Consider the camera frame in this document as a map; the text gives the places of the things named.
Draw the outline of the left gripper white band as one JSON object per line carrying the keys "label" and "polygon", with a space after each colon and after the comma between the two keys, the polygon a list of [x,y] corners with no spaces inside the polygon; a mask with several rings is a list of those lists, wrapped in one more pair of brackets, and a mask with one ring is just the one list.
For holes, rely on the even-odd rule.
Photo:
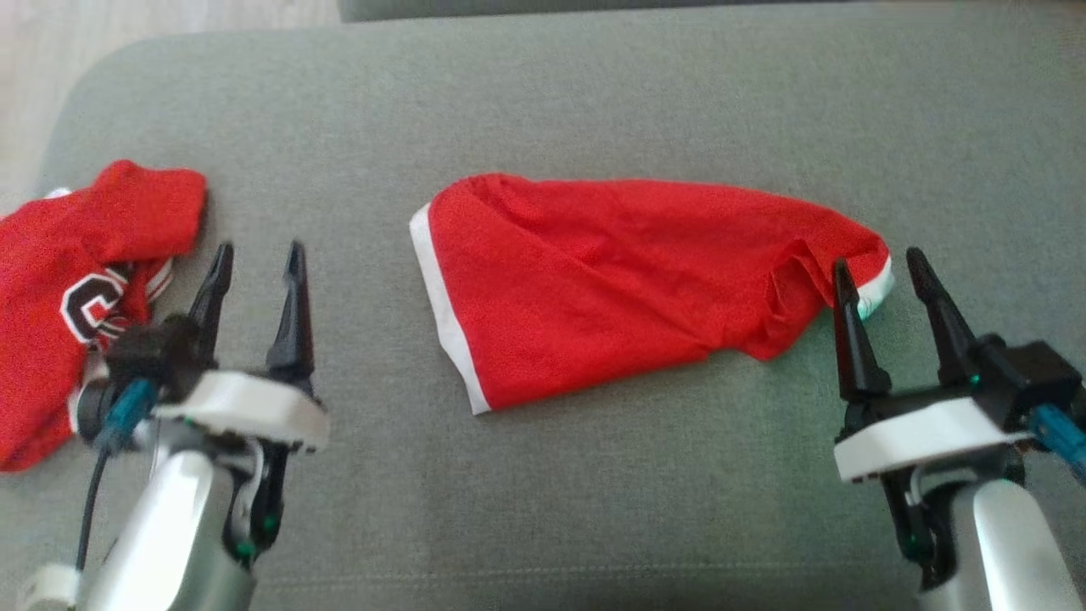
{"label": "left gripper white band", "polygon": [[[232,287],[233,244],[222,241],[186,315],[189,353],[213,356],[222,302]],[[275,545],[282,526],[288,460],[323,451],[331,418],[313,386],[315,371],[306,251],[291,243],[282,316],[267,351],[267,378],[210,371],[182,400],[163,402],[155,418],[237,478],[228,502],[227,548],[244,562]]]}

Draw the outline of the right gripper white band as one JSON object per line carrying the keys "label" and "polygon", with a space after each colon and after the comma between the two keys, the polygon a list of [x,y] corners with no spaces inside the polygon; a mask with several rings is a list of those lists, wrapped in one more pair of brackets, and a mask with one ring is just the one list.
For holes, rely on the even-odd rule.
{"label": "right gripper white band", "polygon": [[[926,306],[940,385],[974,385],[972,328],[922,249],[907,249],[906,263],[915,298]],[[1023,437],[1000,432],[965,390],[923,389],[885,397],[891,375],[866,333],[853,272],[843,258],[831,270],[839,396],[868,400],[846,407],[834,442],[839,480],[881,485],[904,560],[920,569],[921,587],[943,586],[960,564],[955,497],[986,482],[1024,485],[1027,469],[1016,449]]]}

